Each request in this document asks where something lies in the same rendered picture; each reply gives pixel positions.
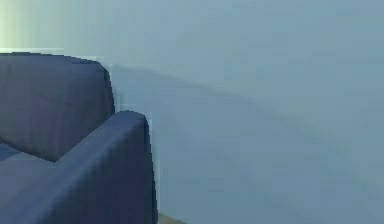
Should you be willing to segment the dark blue sofa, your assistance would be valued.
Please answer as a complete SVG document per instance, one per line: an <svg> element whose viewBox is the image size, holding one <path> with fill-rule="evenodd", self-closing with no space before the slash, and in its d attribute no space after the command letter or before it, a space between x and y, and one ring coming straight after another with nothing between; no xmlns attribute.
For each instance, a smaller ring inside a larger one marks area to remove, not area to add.
<svg viewBox="0 0 384 224"><path fill-rule="evenodd" d="M157 224L149 124L99 62L0 53L0 224Z"/></svg>

